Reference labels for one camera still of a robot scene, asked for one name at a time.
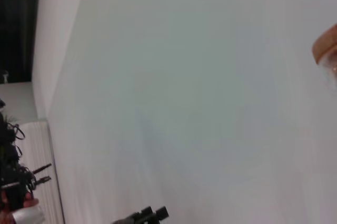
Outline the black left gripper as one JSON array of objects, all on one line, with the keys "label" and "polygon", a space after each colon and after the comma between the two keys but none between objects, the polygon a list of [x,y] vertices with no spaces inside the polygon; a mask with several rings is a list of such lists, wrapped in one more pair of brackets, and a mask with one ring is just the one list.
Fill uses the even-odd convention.
[{"label": "black left gripper", "polygon": [[[3,166],[1,168],[1,191],[5,193],[10,211],[19,210],[24,207],[27,195],[34,199],[34,181],[33,174],[37,174],[52,166],[51,163],[39,167],[31,173],[26,167]],[[44,184],[50,181],[50,176],[45,176],[35,181],[36,185]]]}]

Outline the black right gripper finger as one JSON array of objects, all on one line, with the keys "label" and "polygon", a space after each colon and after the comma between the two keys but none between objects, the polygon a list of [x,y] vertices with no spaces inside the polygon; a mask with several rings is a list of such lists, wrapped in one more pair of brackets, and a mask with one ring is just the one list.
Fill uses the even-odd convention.
[{"label": "black right gripper finger", "polygon": [[156,211],[153,211],[152,208],[148,206],[140,212],[135,212],[123,219],[116,220],[112,222],[112,224],[159,224],[167,219],[168,216],[169,213],[165,206]]}]

